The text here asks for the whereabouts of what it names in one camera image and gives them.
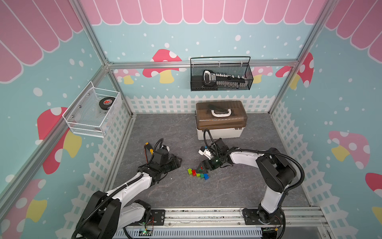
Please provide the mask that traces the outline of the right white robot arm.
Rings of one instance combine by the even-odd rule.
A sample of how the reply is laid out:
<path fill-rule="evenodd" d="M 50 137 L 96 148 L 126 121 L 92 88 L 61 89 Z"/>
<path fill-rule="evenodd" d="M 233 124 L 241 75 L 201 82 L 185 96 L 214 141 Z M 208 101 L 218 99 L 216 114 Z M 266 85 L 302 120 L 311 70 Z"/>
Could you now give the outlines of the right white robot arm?
<path fill-rule="evenodd" d="M 282 203 L 288 192 L 302 184 L 304 171 L 292 157 L 282 154 L 271 147 L 268 150 L 229 148 L 222 139 L 211 145 L 201 147 L 199 154 L 207 157 L 197 169 L 189 169 L 189 174 L 207 179 L 210 171 L 235 164 L 242 164 L 259 169 L 265 184 L 265 195 L 256 211 L 256 217 L 262 224 L 281 214 Z"/>

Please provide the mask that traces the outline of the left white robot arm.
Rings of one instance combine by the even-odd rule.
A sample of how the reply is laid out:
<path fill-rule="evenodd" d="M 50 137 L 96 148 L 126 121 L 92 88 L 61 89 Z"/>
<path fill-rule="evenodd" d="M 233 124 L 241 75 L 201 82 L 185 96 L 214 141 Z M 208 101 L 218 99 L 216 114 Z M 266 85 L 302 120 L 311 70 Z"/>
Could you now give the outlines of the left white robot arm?
<path fill-rule="evenodd" d="M 111 239 L 118 230 L 130 224 L 150 223 L 151 205 L 142 200 L 136 200 L 130 206 L 127 203 L 181 165 L 182 159 L 171 154 L 166 146 L 157 149 L 130 180 L 107 192 L 96 191 L 90 197 L 71 237 Z"/>

